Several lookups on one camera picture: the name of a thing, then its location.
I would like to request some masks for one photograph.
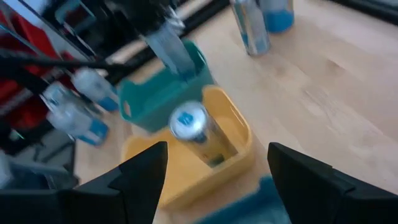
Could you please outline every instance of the wooden table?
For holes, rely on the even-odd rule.
[[[189,223],[253,191],[268,172],[271,141],[398,194],[398,28],[327,1],[295,0],[294,8],[294,27],[272,35],[272,49],[261,57],[246,55],[231,9],[190,36],[264,149],[248,173],[183,211],[159,212],[155,223]],[[141,47],[127,46],[114,59]],[[132,79],[161,67],[151,62]],[[115,167],[132,133],[118,114],[106,122],[112,132],[102,147],[78,143],[83,182]]]

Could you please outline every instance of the yellow basket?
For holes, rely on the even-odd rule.
[[[148,138],[130,137],[123,145],[123,162],[159,141],[167,141],[169,162],[159,207],[182,208],[196,198],[248,169],[254,162],[252,132],[246,120],[226,93],[217,86],[203,89],[203,104],[239,153],[211,169],[184,143],[176,140],[169,128]]]

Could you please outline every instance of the can lid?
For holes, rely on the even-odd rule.
[[[172,134],[177,139],[192,140],[206,129],[208,113],[197,101],[188,101],[176,108],[169,119]]]

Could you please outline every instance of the silver can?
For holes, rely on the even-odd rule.
[[[249,55],[262,55],[270,49],[262,11],[256,0],[231,0],[232,9]]]
[[[206,108],[188,101],[176,108],[169,121],[171,133],[208,166],[215,167],[238,153]]]

